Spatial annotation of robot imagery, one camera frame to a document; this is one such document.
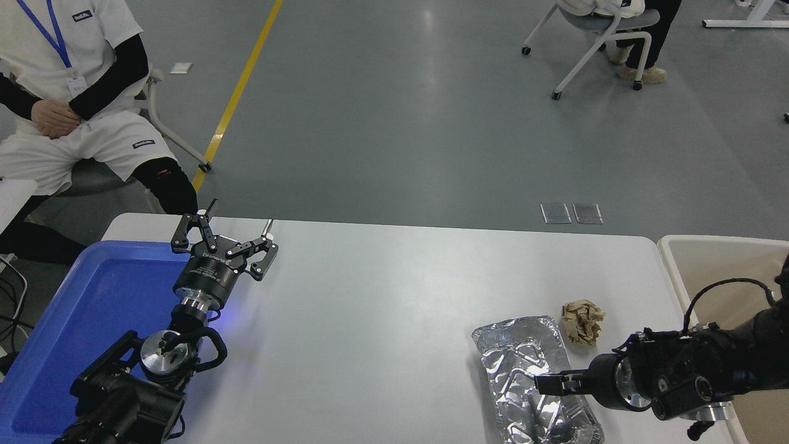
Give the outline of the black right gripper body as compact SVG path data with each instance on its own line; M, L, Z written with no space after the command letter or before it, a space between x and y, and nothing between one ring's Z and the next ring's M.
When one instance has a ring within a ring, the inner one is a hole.
M589 363L586 371L586 382L589 393L603 407L615 410L626 410L626 403L620 393L616 373L621 357L617 354L601 354Z

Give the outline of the person's right hand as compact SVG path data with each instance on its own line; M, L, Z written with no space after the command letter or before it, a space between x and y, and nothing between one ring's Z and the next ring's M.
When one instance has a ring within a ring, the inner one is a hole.
M81 118L67 104L51 99L40 99L32 105L31 120L49 139L65 137L81 124Z

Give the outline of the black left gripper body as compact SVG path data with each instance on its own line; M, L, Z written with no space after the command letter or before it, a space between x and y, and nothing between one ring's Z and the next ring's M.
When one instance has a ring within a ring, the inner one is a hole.
M226 258L229 249L228 242L219 242L215 252L209 251L206 242L193 245L189 261L175 281L174 294L183 298L202 292L209 296L211 306L225 306L246 267L243 256Z

